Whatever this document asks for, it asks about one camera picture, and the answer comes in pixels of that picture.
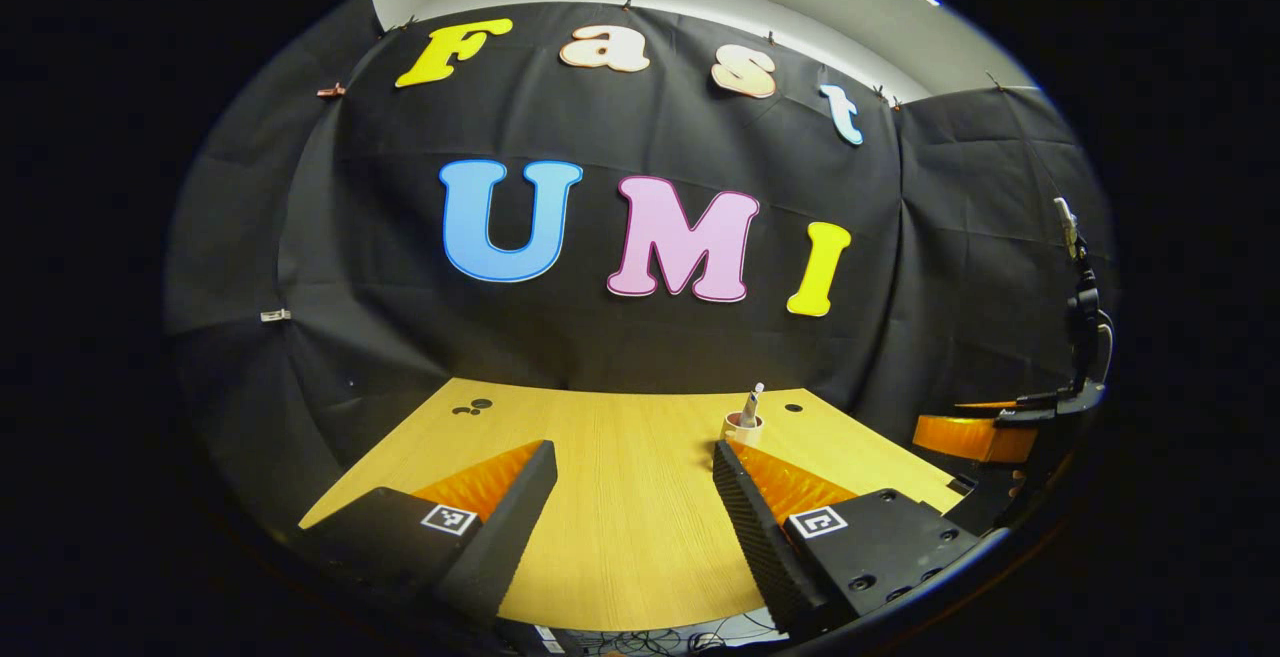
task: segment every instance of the tabletop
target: tabletop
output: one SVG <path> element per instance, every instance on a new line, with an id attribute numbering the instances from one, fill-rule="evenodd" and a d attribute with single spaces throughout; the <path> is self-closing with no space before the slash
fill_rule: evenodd
<path id="1" fill-rule="evenodd" d="M 558 480 L 499 616 L 639 631 L 758 610 L 764 599 L 712 480 L 712 446 L 724 416 L 745 398 L 746 392 L 622 394 L 456 378 L 298 524 L 311 526 L 375 487 L 415 492 L 499 452 L 550 439 Z M 476 400 L 492 405 L 477 415 L 458 410 Z M 855 494 L 891 487 L 942 512 L 960 501 L 947 488 L 951 475 L 806 389 L 767 391 L 758 414 L 759 450 Z"/>

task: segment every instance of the pink letter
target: pink letter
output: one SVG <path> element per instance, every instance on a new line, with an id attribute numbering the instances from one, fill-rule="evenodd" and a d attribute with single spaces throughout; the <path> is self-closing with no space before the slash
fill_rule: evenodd
<path id="1" fill-rule="evenodd" d="M 689 229 L 685 209 L 667 179 L 627 177 L 618 183 L 618 192 L 631 202 L 631 213 L 622 266 L 609 275 L 609 292 L 625 297 L 653 295 L 658 288 L 658 282 L 649 275 L 649 252 L 653 251 L 672 295 L 685 289 L 694 268 L 705 256 L 707 265 L 703 277 L 694 283 L 694 296 L 709 302 L 737 302 L 746 297 L 742 284 L 746 231 L 751 218 L 760 211 L 754 197 L 721 192 L 698 224 Z"/>

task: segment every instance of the pen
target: pen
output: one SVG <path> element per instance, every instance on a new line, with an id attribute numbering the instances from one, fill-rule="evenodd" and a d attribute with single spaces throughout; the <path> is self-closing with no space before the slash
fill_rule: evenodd
<path id="1" fill-rule="evenodd" d="M 739 419 L 739 425 L 746 429 L 755 428 L 755 406 L 760 402 L 760 393 L 764 392 L 764 383 L 755 383 L 755 389 L 746 396 L 746 406 L 742 407 L 742 416 Z"/>

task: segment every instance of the white cup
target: white cup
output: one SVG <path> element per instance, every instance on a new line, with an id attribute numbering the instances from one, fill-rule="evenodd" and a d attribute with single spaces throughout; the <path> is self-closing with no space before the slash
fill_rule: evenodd
<path id="1" fill-rule="evenodd" d="M 745 428 L 737 425 L 737 419 L 742 416 L 742 412 L 730 412 L 724 415 L 724 423 L 721 425 L 721 439 L 731 439 L 733 442 L 740 442 L 748 447 L 755 447 L 760 443 L 760 434 L 764 433 L 764 418 L 759 414 L 755 415 L 755 426 Z"/>

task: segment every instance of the yellow letter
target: yellow letter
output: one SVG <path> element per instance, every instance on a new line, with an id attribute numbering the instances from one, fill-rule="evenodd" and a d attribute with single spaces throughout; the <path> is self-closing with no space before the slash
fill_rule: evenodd
<path id="1" fill-rule="evenodd" d="M 773 95 L 777 87 L 769 77 L 774 69 L 773 60 L 764 53 L 741 45 L 724 45 L 716 50 L 716 60 L 719 64 L 712 65 L 712 79 L 721 87 L 762 100 Z"/>
<path id="2" fill-rule="evenodd" d="M 413 63 L 413 68 L 396 81 L 396 87 L 444 79 L 453 74 L 453 65 L 449 64 L 451 55 L 457 55 L 458 61 L 470 60 L 484 46 L 485 37 L 488 37 L 485 32 L 506 35 L 511 32 L 511 28 L 509 19 L 490 19 L 436 29 L 430 33 L 431 41 L 426 44 L 422 55 Z M 467 37 L 467 32 L 479 32 L 479 35 Z"/>
<path id="3" fill-rule="evenodd" d="M 800 279 L 800 291 L 787 300 L 787 311 L 820 318 L 831 311 L 827 292 L 831 291 L 831 280 L 836 278 L 840 252 L 849 247 L 850 237 L 841 227 L 815 222 L 809 224 L 809 239 L 813 239 L 809 264 L 805 265 L 804 279 Z"/>
<path id="4" fill-rule="evenodd" d="M 608 36 L 608 38 L 588 38 Z M 575 42 L 561 47 L 561 59 L 573 67 L 609 65 L 617 72 L 640 72 L 649 67 L 644 35 L 630 27 L 593 24 L 573 31 Z"/>

